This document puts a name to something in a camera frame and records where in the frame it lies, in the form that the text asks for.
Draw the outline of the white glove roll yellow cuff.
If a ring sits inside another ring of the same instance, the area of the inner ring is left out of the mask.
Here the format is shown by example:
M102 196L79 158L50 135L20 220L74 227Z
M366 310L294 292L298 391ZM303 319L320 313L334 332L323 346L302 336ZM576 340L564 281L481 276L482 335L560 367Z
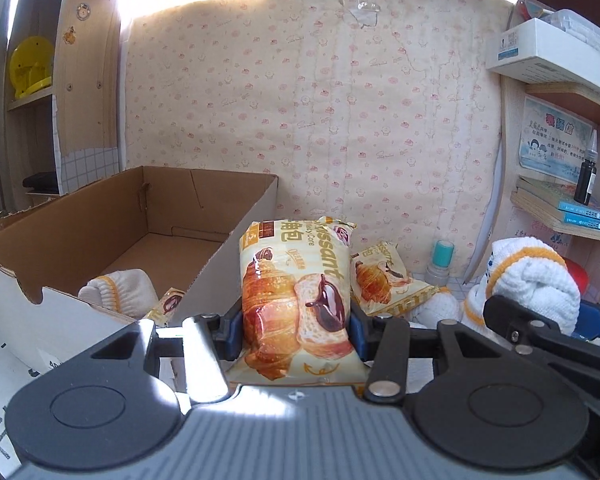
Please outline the white glove roll yellow cuff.
M569 336L576 329L581 294L564 258L532 236L511 237L492 243L480 282L462 303L462 323L500 342L486 326L484 304L494 296L516 301L521 307L549 318Z

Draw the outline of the large croissant snack bag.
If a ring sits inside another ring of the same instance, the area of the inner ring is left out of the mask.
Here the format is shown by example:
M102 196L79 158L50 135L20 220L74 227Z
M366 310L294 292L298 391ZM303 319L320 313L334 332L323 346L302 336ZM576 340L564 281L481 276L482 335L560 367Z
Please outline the large croissant snack bag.
M239 241L242 354L233 385L353 386L367 368L349 338L354 224L253 222Z

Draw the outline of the red cylinder speaker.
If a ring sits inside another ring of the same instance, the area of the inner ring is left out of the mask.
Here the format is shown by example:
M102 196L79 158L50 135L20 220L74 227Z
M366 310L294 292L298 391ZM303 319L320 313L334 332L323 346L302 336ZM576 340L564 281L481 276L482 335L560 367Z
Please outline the red cylinder speaker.
M573 278L573 281L577 284L577 288L579 289L580 295L583 296L588 290L588 285L590 284L588 272L586 272L585 268L583 266L580 266L579 263L576 263L569 258L565 258L565 264L570 276Z

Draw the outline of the small croissant snack bag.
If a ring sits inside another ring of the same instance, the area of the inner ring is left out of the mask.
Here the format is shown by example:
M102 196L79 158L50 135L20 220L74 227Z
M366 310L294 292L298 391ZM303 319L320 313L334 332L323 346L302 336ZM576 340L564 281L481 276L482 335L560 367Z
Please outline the small croissant snack bag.
M396 246L388 242L352 255L351 287L355 302L367 316L407 314L439 291L414 278Z

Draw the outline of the small snack packet in box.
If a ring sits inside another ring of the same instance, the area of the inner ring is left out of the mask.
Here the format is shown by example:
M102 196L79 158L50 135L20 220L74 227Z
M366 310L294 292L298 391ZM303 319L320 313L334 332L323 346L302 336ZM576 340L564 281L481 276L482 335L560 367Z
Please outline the small snack packet in box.
M174 287L169 288L145 314L145 318L148 318L148 320L151 320L159 327L168 326L184 296L184 290Z

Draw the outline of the white glove ball middle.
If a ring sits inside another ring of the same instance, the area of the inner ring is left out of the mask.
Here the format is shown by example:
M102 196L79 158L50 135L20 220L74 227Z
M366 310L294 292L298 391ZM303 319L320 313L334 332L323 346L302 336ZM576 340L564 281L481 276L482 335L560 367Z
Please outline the white glove ball middle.
M452 292L446 287L442 287L423 304L411 310L407 319L418 326L436 328L438 323L443 320L460 322L462 307Z

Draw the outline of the teal grey stamp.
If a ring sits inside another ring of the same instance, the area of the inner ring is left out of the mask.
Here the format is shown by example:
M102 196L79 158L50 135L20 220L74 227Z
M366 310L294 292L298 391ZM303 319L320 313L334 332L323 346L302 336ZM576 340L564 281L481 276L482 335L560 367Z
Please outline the teal grey stamp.
M425 282L434 286L445 286L450 277L450 265L454 254L454 244L448 240L437 240L427 264Z

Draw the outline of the white glove in box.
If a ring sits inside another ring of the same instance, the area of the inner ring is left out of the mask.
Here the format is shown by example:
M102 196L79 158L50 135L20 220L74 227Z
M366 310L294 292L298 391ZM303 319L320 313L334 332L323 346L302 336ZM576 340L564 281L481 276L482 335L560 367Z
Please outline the white glove in box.
M142 318L158 302L155 287L142 269L96 276L79 290L78 298L129 318Z

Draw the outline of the stack of books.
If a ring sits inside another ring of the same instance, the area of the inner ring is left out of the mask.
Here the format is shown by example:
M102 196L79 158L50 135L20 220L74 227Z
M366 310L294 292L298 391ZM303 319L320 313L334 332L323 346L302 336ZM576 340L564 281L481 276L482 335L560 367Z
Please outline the stack of books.
M557 233L600 242L600 206L582 205L570 185L519 177L512 203Z

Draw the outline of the black ink bottle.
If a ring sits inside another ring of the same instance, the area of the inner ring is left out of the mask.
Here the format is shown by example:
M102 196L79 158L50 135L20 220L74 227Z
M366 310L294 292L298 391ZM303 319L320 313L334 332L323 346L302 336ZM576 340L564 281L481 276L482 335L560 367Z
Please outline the black ink bottle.
M585 151L585 156L580 167L579 179L573 195L573 199L579 204L587 205L590 202L597 174L597 157L597 130L593 129L590 140L588 141L588 148Z

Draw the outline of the wooden shelf unit right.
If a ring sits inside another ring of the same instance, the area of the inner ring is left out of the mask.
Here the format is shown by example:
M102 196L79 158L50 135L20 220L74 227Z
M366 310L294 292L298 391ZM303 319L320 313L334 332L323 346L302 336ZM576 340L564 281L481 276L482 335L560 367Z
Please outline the wooden shelf unit right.
M600 209L600 51L569 32L508 12L486 38L486 68L501 85L501 142L496 158L491 240L514 235L556 243L588 274L588 298L600 302L600 230L562 222L520 179L558 183L571 195L590 139L597 139L591 203Z

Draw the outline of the blue cartoon poster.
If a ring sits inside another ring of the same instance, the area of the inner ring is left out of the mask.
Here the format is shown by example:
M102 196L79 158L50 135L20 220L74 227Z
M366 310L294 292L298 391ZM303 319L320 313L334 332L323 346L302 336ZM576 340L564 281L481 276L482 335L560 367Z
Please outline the blue cartoon poster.
M518 162L524 169L576 184L593 129L577 115L526 96Z

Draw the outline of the wooden shelf unit left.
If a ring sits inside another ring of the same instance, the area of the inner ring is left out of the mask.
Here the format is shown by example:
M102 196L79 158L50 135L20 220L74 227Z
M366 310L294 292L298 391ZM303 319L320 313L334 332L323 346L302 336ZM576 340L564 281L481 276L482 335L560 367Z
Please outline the wooden shelf unit left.
M50 87L16 100L8 64L29 36L54 46ZM0 188L8 211L71 193L120 171L116 0L6 0L0 23ZM55 171L58 194L26 190Z

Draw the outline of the white carton on shelf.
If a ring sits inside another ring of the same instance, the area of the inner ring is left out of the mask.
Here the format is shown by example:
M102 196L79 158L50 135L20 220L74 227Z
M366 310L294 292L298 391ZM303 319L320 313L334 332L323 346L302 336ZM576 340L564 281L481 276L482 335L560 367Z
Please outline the white carton on shelf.
M490 39L486 68L526 84L575 82L600 92L600 51L536 18Z

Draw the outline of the yellow plastic holder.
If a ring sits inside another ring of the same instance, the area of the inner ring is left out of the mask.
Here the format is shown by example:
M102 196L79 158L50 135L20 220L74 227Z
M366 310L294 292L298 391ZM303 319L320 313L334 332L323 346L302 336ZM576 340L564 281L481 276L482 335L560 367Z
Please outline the yellow plastic holder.
M52 85L53 59L54 46L42 36L29 36L15 47L8 73L16 100Z

